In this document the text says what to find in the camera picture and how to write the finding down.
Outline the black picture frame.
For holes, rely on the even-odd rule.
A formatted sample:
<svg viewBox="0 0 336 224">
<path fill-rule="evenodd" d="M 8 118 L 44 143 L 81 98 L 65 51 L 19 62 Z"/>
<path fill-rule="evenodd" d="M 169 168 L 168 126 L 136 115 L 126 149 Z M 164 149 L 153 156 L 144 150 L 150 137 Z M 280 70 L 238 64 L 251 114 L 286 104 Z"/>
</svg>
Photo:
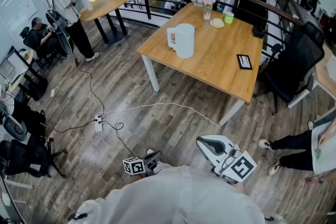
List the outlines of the black picture frame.
<svg viewBox="0 0 336 224">
<path fill-rule="evenodd" d="M 253 66 L 250 62 L 248 55 L 237 54 L 237 60 L 238 60 L 239 68 L 241 70 L 252 70 L 253 69 Z"/>
</svg>

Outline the glass vase with pink flowers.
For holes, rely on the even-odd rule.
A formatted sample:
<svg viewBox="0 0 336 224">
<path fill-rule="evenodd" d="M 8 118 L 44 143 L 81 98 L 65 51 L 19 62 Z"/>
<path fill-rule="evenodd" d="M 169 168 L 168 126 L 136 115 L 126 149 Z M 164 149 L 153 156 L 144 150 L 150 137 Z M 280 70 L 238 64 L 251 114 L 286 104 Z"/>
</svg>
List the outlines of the glass vase with pink flowers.
<svg viewBox="0 0 336 224">
<path fill-rule="evenodd" d="M 204 20 L 209 22 L 211 19 L 211 12 L 213 10 L 213 5 L 216 0 L 198 0 L 198 4 L 203 6 L 204 9 Z"/>
</svg>

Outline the large black display panel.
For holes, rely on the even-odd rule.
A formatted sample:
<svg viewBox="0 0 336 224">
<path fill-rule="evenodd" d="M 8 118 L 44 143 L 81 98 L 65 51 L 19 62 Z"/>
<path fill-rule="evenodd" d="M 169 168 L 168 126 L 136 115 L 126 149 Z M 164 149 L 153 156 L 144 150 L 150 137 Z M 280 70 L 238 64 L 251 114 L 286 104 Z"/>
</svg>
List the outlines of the large black display panel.
<svg viewBox="0 0 336 224">
<path fill-rule="evenodd" d="M 235 18 L 265 29 L 267 23 L 264 19 L 268 18 L 268 11 L 264 7 L 251 1 L 239 0 L 238 9 L 235 11 Z"/>
</svg>

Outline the white box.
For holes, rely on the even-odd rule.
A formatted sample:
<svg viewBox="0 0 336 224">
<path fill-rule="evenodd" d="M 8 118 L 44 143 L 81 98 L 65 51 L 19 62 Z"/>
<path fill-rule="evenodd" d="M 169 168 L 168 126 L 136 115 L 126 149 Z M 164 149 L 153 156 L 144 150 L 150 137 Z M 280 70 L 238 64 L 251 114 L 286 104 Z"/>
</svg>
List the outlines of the white box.
<svg viewBox="0 0 336 224">
<path fill-rule="evenodd" d="M 326 69 L 329 77 L 336 82 L 336 56 L 331 54 L 329 60 L 326 63 Z"/>
</svg>

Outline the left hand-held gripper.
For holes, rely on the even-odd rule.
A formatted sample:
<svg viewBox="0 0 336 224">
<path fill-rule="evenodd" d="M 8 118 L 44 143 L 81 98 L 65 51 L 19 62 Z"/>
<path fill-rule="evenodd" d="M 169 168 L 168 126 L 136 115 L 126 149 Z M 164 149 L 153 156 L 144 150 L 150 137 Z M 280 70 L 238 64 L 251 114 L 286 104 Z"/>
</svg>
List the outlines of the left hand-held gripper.
<svg viewBox="0 0 336 224">
<path fill-rule="evenodd" d="M 124 170 L 130 176 L 136 174 L 146 174 L 146 177 L 152 176 L 161 156 L 162 152 L 156 151 L 150 154 L 146 154 L 142 158 L 131 157 L 124 159 Z"/>
</svg>

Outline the white electric kettle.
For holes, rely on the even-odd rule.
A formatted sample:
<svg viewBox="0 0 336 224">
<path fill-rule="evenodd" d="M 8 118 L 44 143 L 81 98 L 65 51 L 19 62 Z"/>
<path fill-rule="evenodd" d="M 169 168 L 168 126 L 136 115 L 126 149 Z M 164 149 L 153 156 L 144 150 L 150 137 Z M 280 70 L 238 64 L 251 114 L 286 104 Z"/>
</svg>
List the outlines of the white electric kettle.
<svg viewBox="0 0 336 224">
<path fill-rule="evenodd" d="M 176 51 L 177 56 L 187 59 L 194 54 L 195 27 L 183 23 L 176 27 L 168 28 L 167 43 L 170 48 Z"/>
</svg>

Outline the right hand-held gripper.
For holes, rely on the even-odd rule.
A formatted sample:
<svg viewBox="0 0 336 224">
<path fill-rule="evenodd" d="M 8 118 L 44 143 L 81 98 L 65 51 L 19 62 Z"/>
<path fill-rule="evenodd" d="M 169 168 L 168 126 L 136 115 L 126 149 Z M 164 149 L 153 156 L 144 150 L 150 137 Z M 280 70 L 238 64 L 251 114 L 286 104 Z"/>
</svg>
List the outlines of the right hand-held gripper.
<svg viewBox="0 0 336 224">
<path fill-rule="evenodd" d="M 247 151 L 242 152 L 225 136 L 199 136 L 196 145 L 215 167 L 214 173 L 228 183 L 242 183 L 257 167 Z"/>
</svg>

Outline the black desk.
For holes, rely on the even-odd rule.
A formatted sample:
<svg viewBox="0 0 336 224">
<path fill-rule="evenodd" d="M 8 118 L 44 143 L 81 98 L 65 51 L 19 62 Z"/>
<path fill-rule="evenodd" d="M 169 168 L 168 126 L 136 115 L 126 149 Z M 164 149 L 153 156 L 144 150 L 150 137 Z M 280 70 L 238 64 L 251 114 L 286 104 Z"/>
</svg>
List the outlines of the black desk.
<svg viewBox="0 0 336 224">
<path fill-rule="evenodd" d="M 36 62 L 33 50 L 10 47 L 0 59 L 0 84 L 8 86 L 8 91 L 14 97 L 22 93 L 35 101 L 40 100 L 46 92 L 48 81 L 33 68 Z"/>
</svg>

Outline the black mesh office chair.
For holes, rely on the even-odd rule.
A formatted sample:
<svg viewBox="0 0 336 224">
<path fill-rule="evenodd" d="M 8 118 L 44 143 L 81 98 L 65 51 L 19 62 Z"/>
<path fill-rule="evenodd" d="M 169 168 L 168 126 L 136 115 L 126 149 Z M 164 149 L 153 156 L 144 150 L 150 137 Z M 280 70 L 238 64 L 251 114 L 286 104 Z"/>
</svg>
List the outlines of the black mesh office chair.
<svg viewBox="0 0 336 224">
<path fill-rule="evenodd" d="M 307 73 L 324 58 L 324 36 L 312 22 L 293 28 L 288 45 L 282 50 L 281 44 L 272 47 L 272 55 L 265 69 L 259 72 L 259 89 L 253 98 L 271 92 L 274 96 L 275 111 L 278 112 L 278 98 L 290 103 L 304 90 L 312 89 L 312 80 L 300 86 Z"/>
</svg>

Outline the person's white shirt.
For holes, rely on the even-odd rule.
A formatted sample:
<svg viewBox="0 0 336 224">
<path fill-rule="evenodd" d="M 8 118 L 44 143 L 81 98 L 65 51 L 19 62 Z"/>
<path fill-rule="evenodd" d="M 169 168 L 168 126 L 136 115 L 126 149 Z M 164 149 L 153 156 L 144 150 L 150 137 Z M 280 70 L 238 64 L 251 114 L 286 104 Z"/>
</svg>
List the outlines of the person's white shirt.
<svg viewBox="0 0 336 224">
<path fill-rule="evenodd" d="M 244 185 L 231 185 L 203 170 L 159 163 L 152 176 L 85 201 L 76 211 L 86 218 L 68 224 L 265 224 L 263 212 Z"/>
</svg>

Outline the black railing with wooden handrail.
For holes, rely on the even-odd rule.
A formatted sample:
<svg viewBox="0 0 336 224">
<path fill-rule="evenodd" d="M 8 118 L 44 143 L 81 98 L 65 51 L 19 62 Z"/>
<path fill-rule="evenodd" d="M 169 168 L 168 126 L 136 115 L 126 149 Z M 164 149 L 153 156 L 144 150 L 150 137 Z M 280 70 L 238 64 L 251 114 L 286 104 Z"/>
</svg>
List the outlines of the black railing with wooden handrail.
<svg viewBox="0 0 336 224">
<path fill-rule="evenodd" d="M 126 11 L 141 13 L 147 15 L 148 19 L 160 17 L 169 19 L 180 9 L 186 6 L 187 0 L 128 0 L 122 8 Z M 192 4 L 198 4 L 198 0 L 190 0 Z M 290 35 L 295 26 L 301 26 L 306 22 L 312 22 L 320 30 L 322 26 L 312 18 L 310 13 L 299 7 L 293 0 L 247 0 L 264 7 L 268 11 L 265 35 L 263 38 L 263 55 L 265 58 L 270 57 L 271 49 L 275 44 L 281 44 L 282 50 L 288 45 Z M 225 14 L 226 12 L 234 13 L 238 9 L 239 0 L 216 0 L 213 5 L 213 11 Z"/>
</svg>

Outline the black swivel chair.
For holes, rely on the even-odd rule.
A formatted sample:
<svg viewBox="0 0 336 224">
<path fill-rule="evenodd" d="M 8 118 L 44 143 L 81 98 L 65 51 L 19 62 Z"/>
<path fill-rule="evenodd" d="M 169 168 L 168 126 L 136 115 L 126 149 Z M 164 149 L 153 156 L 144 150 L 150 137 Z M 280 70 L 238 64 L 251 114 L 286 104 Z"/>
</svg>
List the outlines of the black swivel chair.
<svg viewBox="0 0 336 224">
<path fill-rule="evenodd" d="M 0 169 L 5 175 L 17 175 L 28 173 L 35 178 L 48 177 L 50 167 L 66 178 L 54 159 L 60 154 L 67 154 L 67 150 L 63 149 L 55 153 L 52 152 L 52 143 L 54 139 L 50 137 L 45 140 L 43 137 L 31 137 L 27 144 L 16 139 L 11 141 L 3 140 L 0 142 Z"/>
</svg>

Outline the round wooden table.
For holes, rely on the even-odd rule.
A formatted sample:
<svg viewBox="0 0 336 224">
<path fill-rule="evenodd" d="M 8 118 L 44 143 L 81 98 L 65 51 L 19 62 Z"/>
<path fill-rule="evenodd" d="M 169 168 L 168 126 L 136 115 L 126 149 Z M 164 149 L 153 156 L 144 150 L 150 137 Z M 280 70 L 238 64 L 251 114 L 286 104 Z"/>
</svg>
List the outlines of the round wooden table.
<svg viewBox="0 0 336 224">
<path fill-rule="evenodd" d="M 127 34 L 128 30 L 122 20 L 119 7 L 128 0 L 95 0 L 91 3 L 92 10 L 84 8 L 80 11 L 80 20 L 82 22 L 94 21 L 102 38 L 106 44 L 114 44 L 121 41 Z M 110 13 L 115 12 L 119 27 L 116 27 L 111 19 Z M 105 17 L 111 27 L 110 31 L 105 32 L 99 22 L 99 18 Z"/>
</svg>

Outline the small black box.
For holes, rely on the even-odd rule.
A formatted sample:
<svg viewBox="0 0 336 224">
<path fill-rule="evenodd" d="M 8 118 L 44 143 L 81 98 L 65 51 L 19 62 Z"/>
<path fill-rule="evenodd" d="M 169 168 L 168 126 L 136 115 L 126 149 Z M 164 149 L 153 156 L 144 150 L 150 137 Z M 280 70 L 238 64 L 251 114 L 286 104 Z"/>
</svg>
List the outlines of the small black box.
<svg viewBox="0 0 336 224">
<path fill-rule="evenodd" d="M 264 35 L 265 35 L 265 31 L 261 27 L 253 26 L 252 34 L 253 34 L 254 37 L 263 39 Z"/>
</svg>

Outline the white power strip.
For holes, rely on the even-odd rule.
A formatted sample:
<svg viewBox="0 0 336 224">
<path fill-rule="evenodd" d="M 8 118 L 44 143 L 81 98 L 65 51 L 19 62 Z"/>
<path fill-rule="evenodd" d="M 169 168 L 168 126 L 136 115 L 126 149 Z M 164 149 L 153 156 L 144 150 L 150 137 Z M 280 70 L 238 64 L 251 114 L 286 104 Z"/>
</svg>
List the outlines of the white power strip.
<svg viewBox="0 0 336 224">
<path fill-rule="evenodd" d="M 97 113 L 96 114 L 96 116 L 95 116 L 95 130 L 96 130 L 96 133 L 97 134 L 100 134 L 102 131 L 103 131 L 103 127 L 102 127 L 102 121 L 103 121 L 103 118 L 102 118 L 102 116 L 103 116 L 103 112 L 99 112 L 99 113 Z"/>
</svg>

